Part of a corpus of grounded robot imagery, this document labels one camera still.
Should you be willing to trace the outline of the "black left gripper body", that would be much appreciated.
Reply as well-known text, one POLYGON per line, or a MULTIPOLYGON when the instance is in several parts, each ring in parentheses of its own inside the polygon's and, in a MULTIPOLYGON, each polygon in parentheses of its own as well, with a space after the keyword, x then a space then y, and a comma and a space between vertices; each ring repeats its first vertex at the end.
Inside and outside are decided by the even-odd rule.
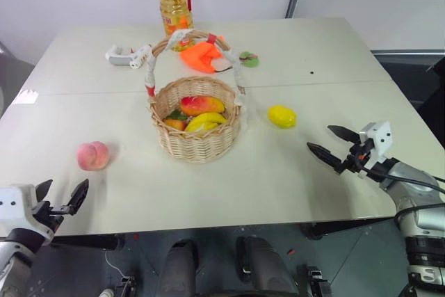
POLYGON ((64 221, 64 216, 72 214, 72 206, 65 204, 53 207, 49 201, 42 201, 37 203, 31 213, 35 221, 34 230, 44 238, 53 238, 64 221))

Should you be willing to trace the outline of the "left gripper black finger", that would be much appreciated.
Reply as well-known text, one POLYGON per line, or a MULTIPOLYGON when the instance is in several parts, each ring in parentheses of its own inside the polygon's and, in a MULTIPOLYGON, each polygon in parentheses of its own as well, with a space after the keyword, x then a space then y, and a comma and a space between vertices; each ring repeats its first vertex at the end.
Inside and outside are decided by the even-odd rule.
POLYGON ((44 200, 45 196, 49 192, 52 182, 52 179, 48 179, 35 186, 35 196, 37 202, 42 202, 44 200))
POLYGON ((75 215, 83 204, 89 189, 89 180, 85 179, 80 182, 71 194, 70 201, 67 204, 67 213, 75 215))

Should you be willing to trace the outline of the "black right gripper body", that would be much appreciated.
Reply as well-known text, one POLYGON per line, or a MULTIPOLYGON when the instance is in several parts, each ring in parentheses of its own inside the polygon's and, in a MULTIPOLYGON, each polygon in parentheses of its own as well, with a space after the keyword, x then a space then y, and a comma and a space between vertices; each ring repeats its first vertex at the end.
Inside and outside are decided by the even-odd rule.
POLYGON ((353 145, 349 149, 349 154, 341 164, 341 172, 345 170, 360 174, 364 173, 367 177, 371 174, 369 169, 365 167, 371 156, 371 150, 374 148, 374 142, 372 139, 367 139, 363 143, 359 138, 353 138, 349 140, 353 145))

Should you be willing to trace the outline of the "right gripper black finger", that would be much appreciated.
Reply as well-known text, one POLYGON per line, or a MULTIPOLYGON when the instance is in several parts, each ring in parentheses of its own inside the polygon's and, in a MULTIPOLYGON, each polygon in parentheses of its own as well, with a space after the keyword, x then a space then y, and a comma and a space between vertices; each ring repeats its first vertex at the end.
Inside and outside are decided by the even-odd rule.
POLYGON ((337 137, 353 144, 360 143, 359 134, 339 125, 328 125, 327 128, 337 137))
POLYGON ((307 147, 318 159, 320 159, 323 163, 329 165, 338 174, 341 174, 345 170, 343 161, 340 158, 334 156, 331 151, 329 151, 325 147, 310 142, 307 142, 307 147))

